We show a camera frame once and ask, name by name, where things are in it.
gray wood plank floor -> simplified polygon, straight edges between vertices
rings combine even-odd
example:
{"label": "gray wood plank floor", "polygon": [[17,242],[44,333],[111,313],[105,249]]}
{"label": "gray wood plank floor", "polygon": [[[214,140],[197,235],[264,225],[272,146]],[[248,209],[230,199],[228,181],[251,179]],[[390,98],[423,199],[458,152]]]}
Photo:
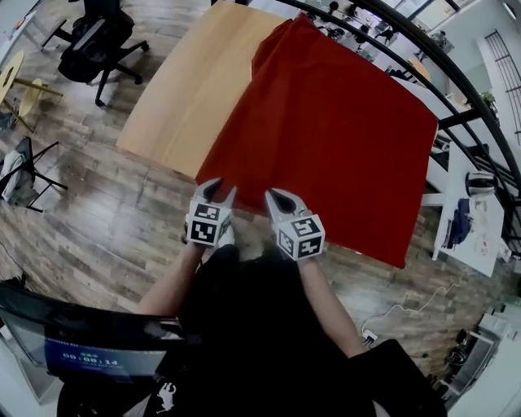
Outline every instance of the gray wood plank floor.
{"label": "gray wood plank floor", "polygon": [[[184,215],[195,189],[192,181],[118,150],[116,140],[147,82],[208,9],[209,0],[126,0],[123,7],[136,23],[133,39],[148,40],[151,49],[125,61],[143,75],[143,85],[117,72],[111,75],[102,97],[106,109],[94,105],[96,81],[77,84],[59,74],[64,42],[51,41],[43,52],[24,39],[17,45],[26,51],[20,76],[40,77],[64,93],[63,98],[44,94],[28,120],[37,127],[35,151],[60,141],[37,167],[69,191],[49,190],[37,204],[44,214],[0,204],[0,242],[15,260],[0,247],[3,279],[18,274],[19,264],[36,292],[114,310],[132,310],[179,253]],[[48,0],[38,17],[47,28],[67,18],[69,30],[82,12],[80,3]],[[11,101],[22,92],[13,89]],[[22,126],[0,132],[1,156],[26,133]],[[439,286],[461,280],[461,287],[447,296],[440,293],[420,314],[395,309],[368,326],[382,339],[397,338],[425,374],[441,375],[458,330],[474,326],[502,293],[512,293],[516,278],[502,262],[489,279],[467,273],[455,261],[432,261],[429,251],[438,218],[436,211],[421,210],[404,270],[333,246],[322,264],[358,326],[396,303],[417,309]],[[245,258],[259,254],[270,239],[262,217],[237,213],[234,228]]]}

white cable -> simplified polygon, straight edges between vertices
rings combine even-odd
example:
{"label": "white cable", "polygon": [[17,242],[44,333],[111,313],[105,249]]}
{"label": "white cable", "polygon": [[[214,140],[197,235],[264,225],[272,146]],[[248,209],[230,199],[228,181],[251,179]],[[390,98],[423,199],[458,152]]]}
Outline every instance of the white cable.
{"label": "white cable", "polygon": [[369,322],[373,322],[374,320],[381,320],[382,318],[386,318],[389,313],[391,313],[396,307],[398,307],[399,309],[401,309],[402,311],[408,311],[410,313],[421,313],[423,311],[423,309],[425,309],[425,307],[427,307],[432,300],[434,300],[434,297],[436,296],[436,294],[438,293],[439,290],[444,290],[445,291],[445,295],[447,295],[447,293],[451,290],[452,287],[461,287],[462,285],[462,280],[463,280],[463,275],[465,274],[465,271],[462,272],[462,274],[460,275],[459,277],[459,283],[453,283],[449,286],[449,289],[445,288],[445,287],[439,287],[438,289],[436,289],[436,291],[434,291],[434,294],[432,294],[432,297],[429,299],[429,301],[427,303],[425,303],[423,305],[423,307],[421,309],[404,309],[401,305],[399,304],[395,304],[393,307],[391,307],[386,314],[378,314],[378,315],[375,315],[375,316],[371,316],[369,317],[367,320],[364,321],[364,323],[361,325],[361,334],[363,335],[364,334],[364,331],[366,331],[366,326],[367,326],[367,323]]}

red cloth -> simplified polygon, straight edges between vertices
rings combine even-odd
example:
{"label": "red cloth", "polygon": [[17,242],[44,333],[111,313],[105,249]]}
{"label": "red cloth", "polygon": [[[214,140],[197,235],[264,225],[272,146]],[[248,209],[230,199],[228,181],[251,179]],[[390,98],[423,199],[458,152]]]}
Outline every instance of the red cloth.
{"label": "red cloth", "polygon": [[300,15],[261,44],[245,90],[197,182],[224,177],[239,206],[299,195],[334,244],[403,268],[435,116],[373,64]]}

folding chair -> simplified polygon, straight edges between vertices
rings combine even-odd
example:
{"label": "folding chair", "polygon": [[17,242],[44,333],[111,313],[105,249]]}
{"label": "folding chair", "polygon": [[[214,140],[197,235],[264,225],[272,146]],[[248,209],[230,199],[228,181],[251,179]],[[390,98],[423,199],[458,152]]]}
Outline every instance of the folding chair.
{"label": "folding chair", "polygon": [[[40,158],[42,158],[42,156],[44,156],[47,151],[49,151],[50,149],[52,149],[53,147],[55,147],[56,145],[58,145],[58,142],[54,142],[52,145],[50,145],[49,147],[46,147],[43,151],[40,151],[38,152],[35,156],[33,156],[33,141],[31,140],[31,138],[29,137],[24,137],[22,139],[22,141],[18,144],[18,146],[15,148],[21,155],[24,156],[25,158],[25,162],[20,165],[18,168],[16,169],[13,169],[8,175],[6,175],[4,178],[0,179],[0,195],[3,193],[3,191],[5,190],[6,186],[7,186],[7,183],[9,182],[9,180],[11,179],[11,177],[17,173],[18,171],[20,170],[23,170],[23,171],[26,171],[28,172],[30,175],[31,175],[31,180],[34,182],[34,180],[36,179],[36,177],[38,178],[41,178],[41,179],[44,179],[47,181],[47,187],[41,192],[39,193],[30,203],[29,205],[26,206],[27,209],[30,209],[30,210],[34,210],[35,212],[39,212],[39,213],[43,213],[43,210],[40,210],[39,208],[34,208],[33,207],[33,204],[42,196],[42,194],[44,192],[47,191],[47,189],[50,187],[50,186],[57,186],[57,187],[60,187],[60,188],[63,188],[64,190],[67,190],[68,187],[66,187],[65,185],[63,184],[60,184],[59,182],[56,182],[56,181],[53,181],[51,180],[50,178],[48,177],[45,177],[44,175],[41,175],[37,170],[36,168],[34,167],[34,165],[40,160]],[[3,163],[4,161],[2,161],[2,163],[0,163],[0,169],[3,167]]]}

black chair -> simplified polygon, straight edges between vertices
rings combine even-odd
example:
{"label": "black chair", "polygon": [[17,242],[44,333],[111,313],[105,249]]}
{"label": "black chair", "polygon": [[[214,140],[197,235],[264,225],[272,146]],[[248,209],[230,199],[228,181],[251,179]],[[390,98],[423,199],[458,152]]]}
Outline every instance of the black chair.
{"label": "black chair", "polygon": [[[20,170],[26,171],[31,175],[31,180],[34,182],[36,177],[39,177],[41,179],[44,179],[47,181],[47,187],[39,193],[27,206],[27,209],[33,210],[35,212],[43,213],[43,210],[40,210],[39,208],[34,208],[33,204],[42,196],[44,192],[46,192],[50,186],[57,186],[60,188],[63,188],[64,190],[67,190],[68,187],[66,187],[63,184],[60,184],[59,182],[53,181],[49,179],[48,177],[45,177],[44,175],[41,175],[38,171],[36,171],[36,168],[34,167],[34,164],[36,164],[42,156],[44,156],[47,151],[49,151],[51,148],[58,145],[58,142],[54,142],[49,147],[46,147],[43,151],[38,152],[36,155],[33,155],[33,143],[31,138],[25,137],[22,139],[22,141],[18,144],[18,146],[15,148],[20,154],[22,154],[25,158],[25,162],[20,165],[18,168],[13,169],[8,175],[6,175],[4,178],[0,179],[0,195],[5,190],[7,183],[11,179],[11,177],[17,173]],[[0,162],[0,169],[3,167],[3,161]]]}
{"label": "black chair", "polygon": [[138,48],[146,51],[150,47],[143,41],[130,48],[122,48],[132,35],[134,21],[121,10],[119,0],[84,0],[84,4],[85,16],[74,22],[72,34],[62,29],[66,22],[63,20],[42,43],[42,48],[53,36],[71,43],[62,54],[62,62],[58,67],[71,81],[88,83],[103,72],[96,94],[96,105],[101,107],[104,105],[100,99],[103,87],[108,75],[115,69],[134,77],[136,84],[142,83],[139,74],[119,62]]}

